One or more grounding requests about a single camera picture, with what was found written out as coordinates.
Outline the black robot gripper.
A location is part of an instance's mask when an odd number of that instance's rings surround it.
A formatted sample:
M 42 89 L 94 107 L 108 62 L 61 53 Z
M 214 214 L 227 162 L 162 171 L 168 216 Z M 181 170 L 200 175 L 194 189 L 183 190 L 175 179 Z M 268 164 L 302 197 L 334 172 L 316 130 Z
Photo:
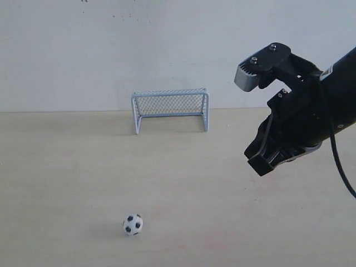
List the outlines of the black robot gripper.
M 273 68 L 273 77 L 291 91 L 268 101 L 271 114 L 244 151 L 259 176 L 316 151 L 330 137 L 332 113 L 320 74 L 315 64 L 294 54 Z

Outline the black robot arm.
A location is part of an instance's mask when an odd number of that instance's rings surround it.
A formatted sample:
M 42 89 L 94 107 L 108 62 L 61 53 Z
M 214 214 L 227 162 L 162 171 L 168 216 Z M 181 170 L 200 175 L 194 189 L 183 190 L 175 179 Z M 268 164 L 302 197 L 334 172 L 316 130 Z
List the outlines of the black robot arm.
M 330 133 L 355 123 L 355 50 L 326 70 L 272 43 L 239 65 L 243 90 L 266 88 L 275 80 L 285 87 L 267 105 L 261 123 L 244 154 L 261 176 L 321 147 Z

